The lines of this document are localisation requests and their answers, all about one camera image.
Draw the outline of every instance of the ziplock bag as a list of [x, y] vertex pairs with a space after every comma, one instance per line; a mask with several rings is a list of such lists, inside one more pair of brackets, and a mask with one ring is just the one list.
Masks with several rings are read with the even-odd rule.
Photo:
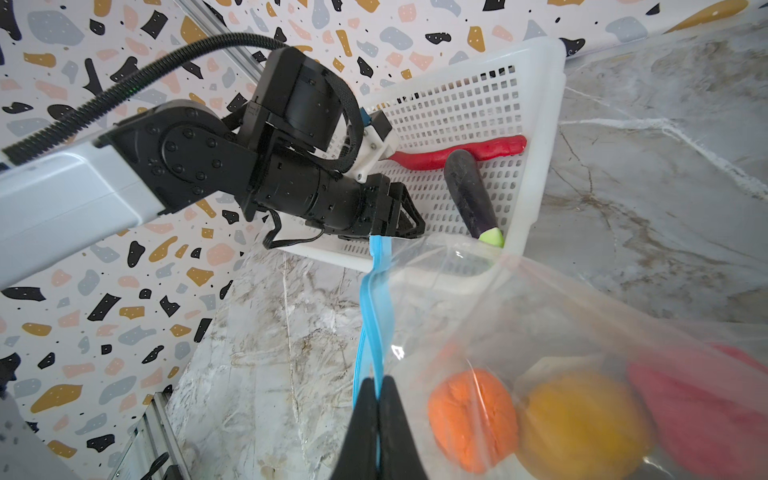
[[355, 392], [431, 480], [768, 478], [768, 328], [674, 322], [453, 235], [372, 237]]

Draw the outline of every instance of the toy red pepper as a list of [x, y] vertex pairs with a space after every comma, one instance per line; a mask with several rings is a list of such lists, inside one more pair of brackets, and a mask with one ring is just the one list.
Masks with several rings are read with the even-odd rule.
[[457, 145], [424, 154], [406, 154], [398, 151], [390, 159], [409, 170], [439, 170], [445, 167], [448, 156], [456, 150], [467, 150], [478, 161], [486, 161], [497, 157], [519, 155], [525, 150], [526, 144], [528, 141], [525, 140], [525, 137], [515, 135], [514, 137], [499, 137], [473, 144]]

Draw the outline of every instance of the yellow toy fruit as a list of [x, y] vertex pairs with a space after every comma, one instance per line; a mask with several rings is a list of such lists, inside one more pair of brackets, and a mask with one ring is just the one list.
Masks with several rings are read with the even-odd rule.
[[538, 480], [620, 480], [654, 445], [630, 388], [597, 372], [537, 386], [519, 412], [518, 458]]

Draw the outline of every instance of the marble countertop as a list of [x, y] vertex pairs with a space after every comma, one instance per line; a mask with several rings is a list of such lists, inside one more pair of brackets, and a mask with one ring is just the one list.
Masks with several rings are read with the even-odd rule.
[[[569, 64], [525, 255], [653, 316], [768, 323], [766, 38]], [[194, 478], [328, 478], [361, 278], [254, 246], [169, 404]]]

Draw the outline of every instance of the terrazzo wallpaper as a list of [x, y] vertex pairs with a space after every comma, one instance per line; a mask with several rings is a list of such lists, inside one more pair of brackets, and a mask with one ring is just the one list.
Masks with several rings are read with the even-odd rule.
[[[3, 146], [47, 127], [168, 51], [205, 37], [173, 0], [0, 0], [0, 28]], [[174, 98], [224, 116], [255, 90], [216, 52], [184, 64], [78, 137]]]
[[8, 391], [75, 473], [108, 477], [151, 396], [176, 386], [255, 234], [218, 193], [2, 291]]
[[[748, 14], [768, 4], [765, 0], [209, 0], [207, 5], [231, 31], [253, 31], [296, 45], [332, 65], [358, 94], [366, 95], [527, 38], [560, 38], [568, 55], [581, 55]], [[254, 51], [258, 60], [266, 60], [266, 55]]]
[[[2, 0], [0, 28], [3, 145], [203, 35], [171, 0]], [[228, 114], [255, 89], [231, 65], [191, 62], [88, 131], [172, 98]], [[151, 395], [176, 385], [255, 234], [230, 195], [213, 194], [2, 291], [8, 390], [81, 478], [107, 478]]]

